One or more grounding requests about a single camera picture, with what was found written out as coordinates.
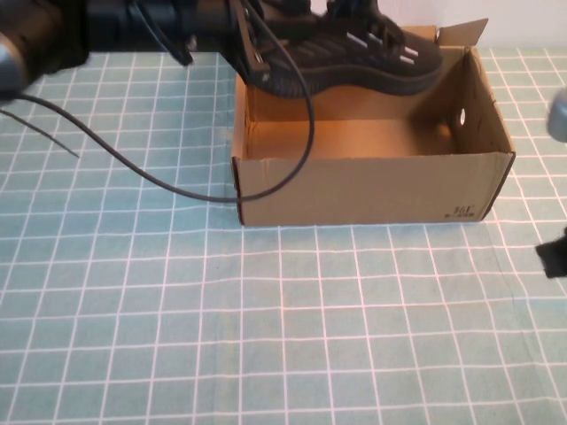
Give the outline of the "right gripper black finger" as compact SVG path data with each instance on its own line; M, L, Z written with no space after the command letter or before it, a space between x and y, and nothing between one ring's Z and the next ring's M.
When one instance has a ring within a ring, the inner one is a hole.
M565 278L567 276L566 234L567 230L564 230L561 237L535 247L548 279Z

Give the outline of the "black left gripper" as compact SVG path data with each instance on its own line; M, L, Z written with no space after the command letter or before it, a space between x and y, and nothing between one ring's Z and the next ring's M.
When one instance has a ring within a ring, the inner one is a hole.
M259 53L264 20L261 2L224 1L223 6L226 31L221 36L221 55L232 66L265 66Z

